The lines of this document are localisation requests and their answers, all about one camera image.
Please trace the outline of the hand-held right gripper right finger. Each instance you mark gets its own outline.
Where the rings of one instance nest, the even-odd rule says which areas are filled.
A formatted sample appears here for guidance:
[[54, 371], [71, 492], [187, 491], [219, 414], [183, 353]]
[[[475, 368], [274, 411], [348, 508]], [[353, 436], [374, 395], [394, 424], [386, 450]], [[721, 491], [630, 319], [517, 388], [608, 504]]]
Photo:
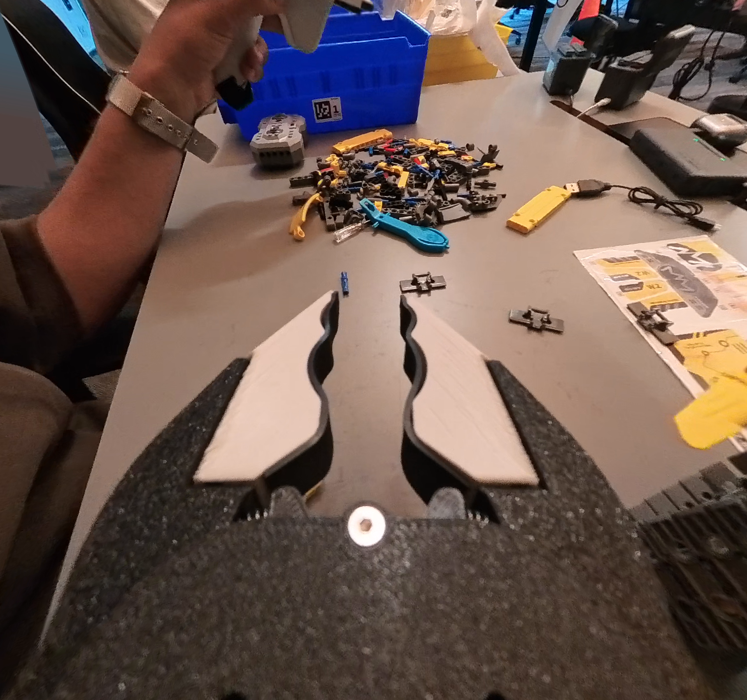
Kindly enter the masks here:
[[540, 471], [498, 381], [501, 364], [410, 295], [400, 297], [401, 465], [425, 504], [454, 489], [464, 508], [493, 508], [497, 489], [540, 488]]

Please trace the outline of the pile of toy building parts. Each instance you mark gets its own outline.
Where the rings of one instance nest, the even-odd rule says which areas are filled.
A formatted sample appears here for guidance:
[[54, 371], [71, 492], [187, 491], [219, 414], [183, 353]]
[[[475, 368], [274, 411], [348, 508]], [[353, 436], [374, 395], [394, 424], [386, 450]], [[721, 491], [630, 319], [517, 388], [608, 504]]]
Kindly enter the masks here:
[[[294, 213], [318, 191], [323, 199], [309, 211], [304, 231], [313, 212], [332, 234], [369, 221], [360, 209], [364, 198], [393, 218], [440, 229], [495, 211], [506, 198], [494, 179], [503, 169], [498, 154], [494, 144], [484, 152], [473, 144], [395, 136], [358, 153], [331, 151], [317, 157], [316, 170], [290, 179], [291, 188], [300, 191], [293, 198]], [[366, 228], [372, 228], [370, 221]]]

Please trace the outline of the black toy track link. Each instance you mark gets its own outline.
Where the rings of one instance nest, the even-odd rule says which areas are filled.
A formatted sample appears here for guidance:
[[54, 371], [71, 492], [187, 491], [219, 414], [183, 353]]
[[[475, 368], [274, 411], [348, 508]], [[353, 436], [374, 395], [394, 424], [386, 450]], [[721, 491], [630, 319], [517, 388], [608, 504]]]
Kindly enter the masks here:
[[640, 302], [630, 303], [627, 310], [635, 317], [639, 327], [653, 335], [662, 345], [671, 347], [678, 341], [672, 331], [674, 323], [668, 320], [660, 309], [647, 308]]
[[446, 288], [447, 283], [442, 275], [432, 275], [430, 272], [424, 274], [413, 274], [409, 279], [400, 280], [401, 294], [429, 294]]
[[544, 309], [528, 307], [526, 309], [509, 310], [508, 320], [510, 323], [527, 328], [535, 332], [551, 332], [563, 334], [565, 323], [563, 320], [551, 316]]

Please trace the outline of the person's left hand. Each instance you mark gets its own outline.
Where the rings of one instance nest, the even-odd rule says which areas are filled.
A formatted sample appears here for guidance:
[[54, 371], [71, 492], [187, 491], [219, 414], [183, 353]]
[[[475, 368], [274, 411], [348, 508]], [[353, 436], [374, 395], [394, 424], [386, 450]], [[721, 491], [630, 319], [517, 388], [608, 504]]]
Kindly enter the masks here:
[[170, 0], [128, 79], [187, 123], [212, 103], [215, 73], [256, 16], [277, 21], [286, 0]]

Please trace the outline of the blue plastic bin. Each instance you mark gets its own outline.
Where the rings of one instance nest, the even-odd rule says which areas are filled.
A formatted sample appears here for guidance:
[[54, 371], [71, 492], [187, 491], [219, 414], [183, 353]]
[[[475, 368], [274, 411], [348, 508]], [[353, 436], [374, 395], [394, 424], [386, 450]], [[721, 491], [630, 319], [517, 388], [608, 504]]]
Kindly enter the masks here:
[[310, 135], [416, 122], [430, 33], [406, 14], [332, 14], [309, 54], [280, 33], [261, 35], [269, 58], [253, 102], [240, 111], [217, 102], [223, 122], [237, 124], [244, 138], [276, 114], [302, 116]]

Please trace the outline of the white plastic bag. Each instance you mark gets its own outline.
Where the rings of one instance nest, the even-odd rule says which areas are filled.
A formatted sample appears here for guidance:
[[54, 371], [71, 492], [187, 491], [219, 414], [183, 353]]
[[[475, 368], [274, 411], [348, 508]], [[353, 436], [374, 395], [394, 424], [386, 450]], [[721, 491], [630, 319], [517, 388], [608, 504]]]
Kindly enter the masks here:
[[468, 33], [486, 59], [498, 68], [497, 77], [517, 75], [507, 41], [509, 28], [500, 25], [509, 11], [498, 0], [373, 0], [384, 20], [407, 15], [428, 34]]

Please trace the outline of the grey toy motor block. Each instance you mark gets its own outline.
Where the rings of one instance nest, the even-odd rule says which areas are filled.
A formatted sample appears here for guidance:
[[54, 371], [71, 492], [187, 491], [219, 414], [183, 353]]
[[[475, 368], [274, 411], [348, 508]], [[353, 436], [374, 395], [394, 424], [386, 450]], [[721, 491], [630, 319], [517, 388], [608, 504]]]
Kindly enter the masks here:
[[264, 118], [250, 141], [255, 164], [263, 170], [286, 170], [305, 160], [306, 121], [297, 114]]

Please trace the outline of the yellow plastic bin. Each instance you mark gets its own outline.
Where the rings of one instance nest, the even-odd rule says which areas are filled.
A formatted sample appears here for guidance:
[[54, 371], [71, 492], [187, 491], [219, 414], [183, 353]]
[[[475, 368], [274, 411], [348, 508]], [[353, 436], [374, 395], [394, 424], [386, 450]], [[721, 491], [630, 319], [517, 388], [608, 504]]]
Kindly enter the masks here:
[[429, 39], [423, 87], [493, 79], [492, 65], [468, 33], [434, 35]]

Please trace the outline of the teal plastic tool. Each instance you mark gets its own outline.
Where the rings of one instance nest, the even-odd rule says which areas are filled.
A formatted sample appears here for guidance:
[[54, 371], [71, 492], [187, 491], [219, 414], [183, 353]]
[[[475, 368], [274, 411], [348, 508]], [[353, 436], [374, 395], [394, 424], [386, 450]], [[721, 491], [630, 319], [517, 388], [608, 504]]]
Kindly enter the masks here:
[[370, 221], [373, 229], [400, 238], [423, 253], [442, 254], [449, 250], [448, 237], [437, 229], [421, 227], [393, 218], [389, 213], [380, 211], [367, 198], [360, 201], [360, 209]]

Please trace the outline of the person's brown shirt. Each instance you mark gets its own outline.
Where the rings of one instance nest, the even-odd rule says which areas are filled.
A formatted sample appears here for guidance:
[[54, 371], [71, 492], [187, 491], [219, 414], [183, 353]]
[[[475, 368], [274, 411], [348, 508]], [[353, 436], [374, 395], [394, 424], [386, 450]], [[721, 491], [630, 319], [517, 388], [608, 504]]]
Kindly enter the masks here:
[[36, 222], [2, 221], [2, 685], [39, 639], [107, 419], [84, 379], [122, 367], [134, 328], [84, 337]]

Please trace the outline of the instruction booklet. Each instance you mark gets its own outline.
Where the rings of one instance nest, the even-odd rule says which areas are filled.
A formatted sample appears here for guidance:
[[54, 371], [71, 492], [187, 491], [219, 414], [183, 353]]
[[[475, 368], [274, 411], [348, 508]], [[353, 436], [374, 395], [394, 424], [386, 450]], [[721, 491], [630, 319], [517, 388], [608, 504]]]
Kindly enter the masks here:
[[[746, 268], [706, 235], [582, 249], [576, 259], [644, 340], [697, 397], [746, 354]], [[638, 326], [630, 303], [660, 309], [678, 341]]]

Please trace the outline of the black office chair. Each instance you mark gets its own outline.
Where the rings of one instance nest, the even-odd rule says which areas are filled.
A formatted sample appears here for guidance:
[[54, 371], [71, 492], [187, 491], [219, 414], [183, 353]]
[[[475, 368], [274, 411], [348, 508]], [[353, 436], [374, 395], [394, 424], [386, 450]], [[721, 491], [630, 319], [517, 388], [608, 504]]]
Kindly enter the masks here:
[[37, 107], [79, 161], [107, 106], [110, 76], [41, 0], [1, 0]]

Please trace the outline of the yellow black tracked toy vehicle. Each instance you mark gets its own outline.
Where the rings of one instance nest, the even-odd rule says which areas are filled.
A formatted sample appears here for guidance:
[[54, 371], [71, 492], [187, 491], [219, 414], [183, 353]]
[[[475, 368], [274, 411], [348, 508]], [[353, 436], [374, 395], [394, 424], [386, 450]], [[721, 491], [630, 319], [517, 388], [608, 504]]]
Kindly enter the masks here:
[[745, 451], [629, 512], [680, 630], [702, 648], [745, 654]]

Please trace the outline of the black box device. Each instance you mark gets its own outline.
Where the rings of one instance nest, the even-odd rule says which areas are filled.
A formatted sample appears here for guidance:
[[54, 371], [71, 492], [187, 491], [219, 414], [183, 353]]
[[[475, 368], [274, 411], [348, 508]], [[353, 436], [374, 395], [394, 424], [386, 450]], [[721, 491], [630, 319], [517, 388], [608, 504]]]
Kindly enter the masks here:
[[683, 196], [734, 196], [746, 182], [745, 161], [722, 154], [689, 128], [641, 128], [629, 147], [667, 188]]

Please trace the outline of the grey rounded device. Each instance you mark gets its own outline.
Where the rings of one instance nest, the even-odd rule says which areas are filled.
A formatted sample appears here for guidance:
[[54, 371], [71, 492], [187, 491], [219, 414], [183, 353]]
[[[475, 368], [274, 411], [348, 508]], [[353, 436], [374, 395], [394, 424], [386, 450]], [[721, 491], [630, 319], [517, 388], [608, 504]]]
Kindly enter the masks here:
[[704, 114], [690, 128], [723, 153], [732, 153], [746, 142], [746, 121], [733, 114]]

